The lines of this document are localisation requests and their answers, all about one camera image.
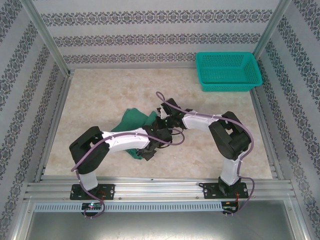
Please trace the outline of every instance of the floral border pattern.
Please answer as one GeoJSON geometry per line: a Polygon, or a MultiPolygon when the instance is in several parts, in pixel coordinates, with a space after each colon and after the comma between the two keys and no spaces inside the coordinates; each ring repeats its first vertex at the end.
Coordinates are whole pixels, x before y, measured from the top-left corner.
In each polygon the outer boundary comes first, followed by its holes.
{"type": "Polygon", "coordinates": [[[7,0],[0,10],[0,45],[22,9],[19,0],[7,0]]]}
{"type": "Polygon", "coordinates": [[[259,33],[178,33],[54,37],[61,47],[173,45],[173,44],[256,44],[259,33]]]}
{"type": "Polygon", "coordinates": [[[313,197],[313,192],[310,190],[310,184],[308,182],[306,172],[302,167],[299,156],[297,155],[296,147],[290,136],[288,126],[283,117],[284,115],[279,107],[276,94],[272,88],[266,69],[261,59],[259,59],[258,61],[258,66],[263,79],[262,86],[265,91],[267,100],[269,102],[270,109],[274,117],[274,121],[277,125],[277,129],[279,131],[279,134],[284,146],[284,150],[288,157],[288,161],[291,165],[292,173],[295,177],[295,181],[297,182],[298,188],[301,191],[301,196],[303,197],[303,203],[305,205],[306,211],[308,212],[309,219],[312,222],[312,227],[315,229],[315,235],[318,238],[320,238],[320,223],[319,223],[320,212],[319,212],[319,208],[316,206],[316,203],[317,203],[316,199],[313,197]]]}
{"type": "Polygon", "coordinates": [[[0,79],[0,112],[6,104],[6,99],[8,99],[11,88],[13,88],[13,84],[17,80],[18,74],[21,71],[23,63],[26,61],[27,55],[37,35],[38,31],[32,21],[30,21],[0,79]]]}
{"type": "Polygon", "coordinates": [[[266,23],[271,9],[245,10],[160,10],[119,12],[47,13],[41,17],[47,27],[111,24],[179,24],[179,23],[266,23]]]}
{"type": "Polygon", "coordinates": [[[265,46],[265,51],[268,54],[272,67],[278,77],[283,94],[285,95],[288,105],[292,111],[292,115],[295,117],[296,125],[299,128],[301,137],[307,147],[310,159],[313,161],[316,173],[320,175],[320,144],[315,137],[314,131],[311,129],[311,125],[309,124],[309,120],[304,112],[303,106],[300,104],[300,100],[298,99],[294,86],[285,70],[285,66],[271,40],[265,46]]]}
{"type": "Polygon", "coordinates": [[[67,79],[68,79],[67,76],[63,79],[63,81],[62,81],[62,83],[61,83],[60,90],[59,90],[59,94],[58,94],[58,96],[56,97],[53,114],[52,114],[51,119],[50,119],[50,124],[49,124],[49,127],[48,127],[48,131],[46,132],[45,140],[44,140],[43,147],[42,147],[42,150],[41,150],[41,154],[40,154],[40,157],[39,157],[39,160],[38,160],[38,164],[37,164],[37,167],[36,167],[36,170],[35,170],[35,174],[34,174],[34,177],[33,177],[33,181],[36,180],[36,177],[37,177],[37,174],[38,174],[38,171],[39,171],[39,167],[40,167],[40,163],[41,163],[42,157],[43,157],[44,152],[45,152],[45,147],[46,147],[46,145],[47,145],[47,140],[49,139],[49,133],[50,133],[51,125],[52,125],[52,123],[54,122],[54,117],[55,117],[55,113],[56,113],[56,108],[57,108],[58,102],[59,102],[59,100],[60,100],[60,95],[61,95],[63,86],[64,86],[65,81],[66,81],[67,79]]]}
{"type": "Polygon", "coordinates": [[[37,143],[38,136],[45,119],[45,115],[49,106],[49,102],[50,102],[53,90],[55,88],[55,84],[57,82],[57,77],[59,72],[60,72],[60,69],[58,65],[55,63],[51,70],[46,88],[43,92],[43,96],[42,96],[37,114],[34,118],[33,126],[31,127],[31,131],[27,139],[27,144],[21,156],[19,167],[17,168],[17,172],[14,177],[15,180],[12,183],[12,187],[10,189],[10,195],[7,198],[8,201],[5,203],[4,211],[1,214],[2,217],[0,219],[0,239],[6,239],[6,235],[9,231],[9,226],[11,224],[12,218],[14,216],[14,213],[17,207],[19,195],[21,193],[21,188],[23,187],[23,182],[26,179],[29,164],[33,157],[33,151],[35,149],[35,145],[37,143]]]}
{"type": "MultiPolygon", "coordinates": [[[[257,63],[258,63],[258,66],[261,66],[261,67],[259,68],[260,71],[261,71],[261,69],[265,69],[265,68],[263,67],[262,61],[261,61],[260,59],[257,61],[257,63]]],[[[261,76],[262,76],[262,81],[265,80],[264,78],[267,78],[267,77],[268,77],[265,70],[264,70],[264,73],[263,73],[263,74],[261,73],[261,76]]],[[[264,122],[265,122],[266,127],[268,128],[268,133],[269,133],[269,135],[270,135],[270,139],[271,139],[271,142],[272,142],[272,147],[273,147],[273,149],[274,149],[274,153],[275,153],[275,155],[276,155],[276,158],[278,159],[278,163],[279,163],[279,166],[280,166],[280,170],[281,170],[282,176],[283,176],[284,179],[287,179],[287,178],[286,178],[286,174],[285,174],[285,172],[284,172],[284,170],[283,170],[283,167],[282,167],[282,163],[281,163],[281,161],[279,161],[279,154],[278,154],[278,151],[277,151],[277,148],[276,148],[276,144],[275,144],[274,139],[273,139],[272,134],[271,134],[271,130],[270,130],[270,127],[269,127],[269,123],[268,123],[268,121],[267,121],[267,117],[266,117],[265,111],[264,111],[264,109],[262,108],[263,105],[262,105],[262,102],[261,102],[261,99],[260,99],[258,90],[257,90],[256,87],[254,88],[254,90],[255,90],[255,93],[256,93],[256,97],[258,98],[259,104],[260,104],[260,106],[261,106],[262,114],[263,114],[263,117],[264,117],[264,122]]]]}
{"type": "Polygon", "coordinates": [[[67,64],[193,62],[195,52],[64,55],[67,64]]]}
{"type": "Polygon", "coordinates": [[[33,71],[31,72],[30,78],[26,84],[26,88],[23,91],[17,110],[15,111],[12,122],[10,123],[9,130],[7,131],[7,135],[4,137],[2,148],[0,149],[0,180],[3,179],[3,175],[7,170],[6,166],[9,164],[11,153],[16,145],[49,55],[49,49],[44,45],[35,62],[33,71]]]}
{"type": "Polygon", "coordinates": [[[320,81],[319,74],[316,72],[314,65],[309,60],[307,53],[304,51],[297,34],[292,29],[286,17],[283,17],[277,29],[284,40],[291,56],[293,57],[295,65],[298,67],[301,77],[305,81],[312,99],[315,100],[317,109],[320,111],[320,81]]]}
{"type": "Polygon", "coordinates": [[[293,0],[315,38],[320,41],[320,7],[314,0],[293,0]]]}

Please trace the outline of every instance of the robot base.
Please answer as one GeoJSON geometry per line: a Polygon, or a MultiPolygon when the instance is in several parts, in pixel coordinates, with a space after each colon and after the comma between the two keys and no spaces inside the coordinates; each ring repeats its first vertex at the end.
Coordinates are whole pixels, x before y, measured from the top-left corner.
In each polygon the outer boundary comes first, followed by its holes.
{"type": "MultiPolygon", "coordinates": [[[[99,184],[90,190],[93,196],[103,200],[113,200],[115,195],[114,184],[99,184]]],[[[73,184],[70,193],[70,200],[94,200],[81,188],[80,184],[73,184]]]]}
{"type": "Polygon", "coordinates": [[[217,182],[199,183],[199,187],[203,188],[204,199],[247,199],[249,197],[247,185],[244,182],[237,184],[227,194],[221,192],[217,182]]]}

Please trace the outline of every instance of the patterned wallpaper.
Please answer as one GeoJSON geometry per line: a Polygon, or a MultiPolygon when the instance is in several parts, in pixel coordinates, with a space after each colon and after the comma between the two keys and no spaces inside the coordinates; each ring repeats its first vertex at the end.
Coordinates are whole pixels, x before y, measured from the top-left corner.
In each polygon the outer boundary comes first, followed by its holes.
{"type": "Polygon", "coordinates": [[[18,0],[0,3],[0,240],[38,171],[65,77],[18,0]]]}
{"type": "Polygon", "coordinates": [[[197,52],[253,52],[279,0],[37,0],[70,69],[194,66],[197,52]]]}
{"type": "Polygon", "coordinates": [[[289,5],[258,65],[256,89],[281,170],[320,239],[320,1],[289,5]]]}

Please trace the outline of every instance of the mesh basket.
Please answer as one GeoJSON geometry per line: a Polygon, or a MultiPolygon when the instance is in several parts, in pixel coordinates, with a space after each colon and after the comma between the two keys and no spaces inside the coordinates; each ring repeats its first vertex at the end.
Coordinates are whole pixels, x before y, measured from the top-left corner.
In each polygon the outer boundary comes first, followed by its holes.
{"type": "Polygon", "coordinates": [[[195,63],[204,92],[246,92],[262,84],[250,52],[199,52],[195,63]]]}

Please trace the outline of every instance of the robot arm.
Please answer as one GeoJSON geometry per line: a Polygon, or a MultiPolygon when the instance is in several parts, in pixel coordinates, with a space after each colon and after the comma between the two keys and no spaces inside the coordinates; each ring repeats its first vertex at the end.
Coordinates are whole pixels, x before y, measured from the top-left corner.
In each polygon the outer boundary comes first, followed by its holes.
{"type": "MultiPolygon", "coordinates": [[[[180,108],[172,98],[168,99],[167,102],[176,108],[180,108]]],[[[225,157],[219,177],[219,188],[224,194],[232,192],[240,183],[239,165],[241,164],[241,157],[248,151],[251,143],[250,137],[243,128],[230,121],[219,120],[214,116],[197,115],[191,109],[185,111],[189,113],[183,113],[165,103],[158,108],[160,118],[166,120],[169,125],[211,133],[219,152],[225,157]]],[[[241,124],[236,115],[230,111],[216,116],[241,124]]]]}
{"type": "MultiPolygon", "coordinates": [[[[178,107],[172,98],[168,99],[167,102],[178,107]]],[[[182,129],[198,129],[212,134],[219,152],[225,157],[222,173],[219,177],[219,188],[224,194],[232,192],[240,183],[238,176],[240,158],[246,153],[251,142],[246,132],[230,121],[196,115],[196,112],[192,109],[186,109],[185,111],[188,113],[183,113],[163,103],[157,110],[160,117],[157,117],[151,126],[126,132],[104,132],[94,126],[70,145],[72,158],[77,164],[99,141],[110,136],[121,135],[111,137],[99,144],[87,156],[86,160],[78,166],[77,170],[84,188],[89,191],[98,186],[95,170],[108,153],[137,149],[138,154],[148,161],[155,154],[155,149],[164,145],[148,136],[169,143],[172,141],[172,131],[170,129],[179,127],[182,129]]],[[[239,119],[230,111],[217,116],[240,123],[239,119]]]]}

